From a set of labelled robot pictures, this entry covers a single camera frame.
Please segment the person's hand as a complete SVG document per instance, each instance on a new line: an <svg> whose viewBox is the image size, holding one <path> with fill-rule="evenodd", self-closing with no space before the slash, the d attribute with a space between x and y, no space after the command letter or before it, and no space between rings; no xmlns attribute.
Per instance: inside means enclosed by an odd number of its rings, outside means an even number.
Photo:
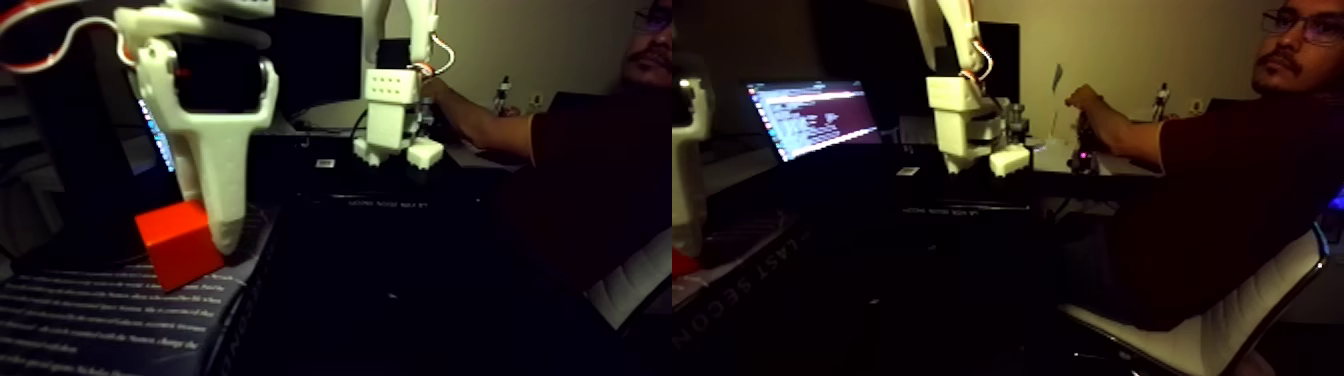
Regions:
<svg viewBox="0 0 1344 376"><path fill-rule="evenodd" d="M464 102L464 98L439 78L426 79L422 83L421 94L434 102L437 111L445 120L453 120Z"/></svg>

